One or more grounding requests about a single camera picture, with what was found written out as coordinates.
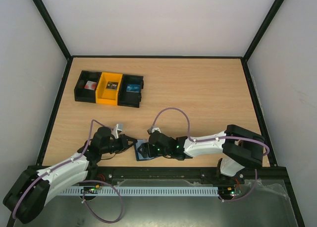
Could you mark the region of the blue card holder wallet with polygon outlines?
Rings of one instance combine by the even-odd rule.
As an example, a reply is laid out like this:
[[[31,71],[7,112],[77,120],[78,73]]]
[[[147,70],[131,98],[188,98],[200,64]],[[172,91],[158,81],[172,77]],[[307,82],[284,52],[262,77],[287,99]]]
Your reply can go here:
[[[146,139],[138,139],[136,144],[134,144],[134,151],[135,151],[135,156],[136,156],[136,161],[147,161],[147,160],[153,160],[156,157],[149,157],[147,154],[144,156],[140,153],[141,147],[143,144],[147,143],[148,141]]]

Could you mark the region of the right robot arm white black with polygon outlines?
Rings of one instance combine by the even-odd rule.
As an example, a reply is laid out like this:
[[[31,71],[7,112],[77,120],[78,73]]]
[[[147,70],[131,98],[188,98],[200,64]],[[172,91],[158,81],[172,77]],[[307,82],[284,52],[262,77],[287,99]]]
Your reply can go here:
[[[221,183],[229,182],[244,168],[259,169],[263,157],[270,152],[264,137],[237,125],[228,125],[220,133],[191,137],[168,137],[159,128],[153,128],[147,141],[135,145],[137,160],[145,161],[165,157],[183,161],[203,155],[224,154],[219,161],[216,178]]]

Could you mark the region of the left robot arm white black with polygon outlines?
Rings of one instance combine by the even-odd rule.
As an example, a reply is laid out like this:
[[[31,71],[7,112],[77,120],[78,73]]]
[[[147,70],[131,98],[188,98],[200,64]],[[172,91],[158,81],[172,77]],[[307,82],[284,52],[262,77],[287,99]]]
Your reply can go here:
[[[137,139],[106,126],[90,132],[84,146],[70,158],[35,170],[27,168],[21,173],[3,199],[13,218],[27,224],[34,220],[44,206],[63,190],[93,178],[103,154],[120,154],[137,143]]]

